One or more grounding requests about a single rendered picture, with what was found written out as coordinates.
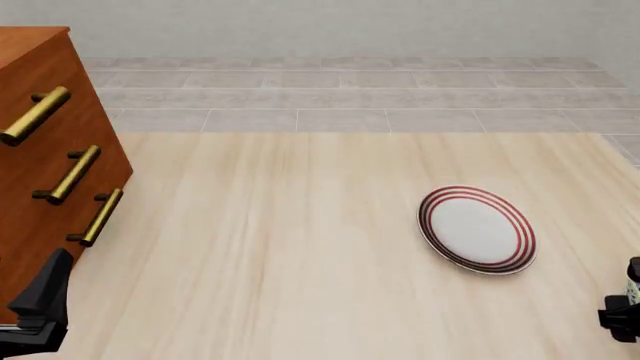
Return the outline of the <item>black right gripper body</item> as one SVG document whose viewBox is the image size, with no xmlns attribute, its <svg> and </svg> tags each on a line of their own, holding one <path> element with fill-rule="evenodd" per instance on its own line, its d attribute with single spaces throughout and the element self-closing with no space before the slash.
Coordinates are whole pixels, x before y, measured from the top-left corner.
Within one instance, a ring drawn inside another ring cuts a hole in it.
<svg viewBox="0 0 640 360">
<path fill-rule="evenodd" d="M 598 311 L 600 326 L 608 329 L 619 342 L 637 342 L 640 339 L 640 303 L 631 305 L 627 296 L 611 295 L 604 298 L 605 309 Z"/>
</svg>

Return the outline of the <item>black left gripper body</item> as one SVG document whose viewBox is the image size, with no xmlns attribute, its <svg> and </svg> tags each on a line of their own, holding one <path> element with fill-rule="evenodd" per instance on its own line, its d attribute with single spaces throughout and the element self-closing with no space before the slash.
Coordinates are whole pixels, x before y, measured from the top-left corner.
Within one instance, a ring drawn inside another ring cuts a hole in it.
<svg viewBox="0 0 640 360">
<path fill-rule="evenodd" d="M 41 327 L 0 325 L 0 353 L 55 353 L 68 332 L 64 323 L 45 322 Z"/>
</svg>

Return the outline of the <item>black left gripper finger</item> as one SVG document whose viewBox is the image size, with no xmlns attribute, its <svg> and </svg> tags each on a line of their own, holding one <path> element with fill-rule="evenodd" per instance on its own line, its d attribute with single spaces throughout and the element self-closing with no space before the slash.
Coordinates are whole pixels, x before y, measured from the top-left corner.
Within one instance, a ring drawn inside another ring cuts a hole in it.
<svg viewBox="0 0 640 360">
<path fill-rule="evenodd" d="M 67 324 L 67 293 L 73 256 L 57 248 L 31 283 L 8 308 L 17 314 L 19 324 Z"/>
</svg>

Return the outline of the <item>wooden cabinet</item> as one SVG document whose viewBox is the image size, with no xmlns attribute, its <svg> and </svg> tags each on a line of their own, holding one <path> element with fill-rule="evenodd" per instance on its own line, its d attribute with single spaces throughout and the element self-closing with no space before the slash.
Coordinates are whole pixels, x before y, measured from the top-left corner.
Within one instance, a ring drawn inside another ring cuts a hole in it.
<svg viewBox="0 0 640 360">
<path fill-rule="evenodd" d="M 19 146 L 0 142 L 0 324 L 13 323 L 8 304 L 50 254 L 86 249 L 67 242 L 83 233 L 101 203 L 96 194 L 123 190 L 131 164 L 65 27 L 0 26 L 0 131 L 23 116 L 31 95 L 64 86 L 71 98 Z M 50 190 L 74 165 L 68 152 L 97 145 L 101 155 L 61 206 L 31 197 Z"/>
</svg>

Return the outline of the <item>white plate with red rings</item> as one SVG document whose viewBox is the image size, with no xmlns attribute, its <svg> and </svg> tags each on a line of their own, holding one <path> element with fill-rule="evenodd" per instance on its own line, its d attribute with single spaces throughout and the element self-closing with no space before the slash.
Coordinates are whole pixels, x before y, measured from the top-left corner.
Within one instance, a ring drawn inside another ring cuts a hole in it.
<svg viewBox="0 0 640 360">
<path fill-rule="evenodd" d="M 528 218 L 509 200 L 470 185 L 436 188 L 420 202 L 421 236 L 437 254 L 471 272 L 512 275 L 536 260 Z"/>
</svg>

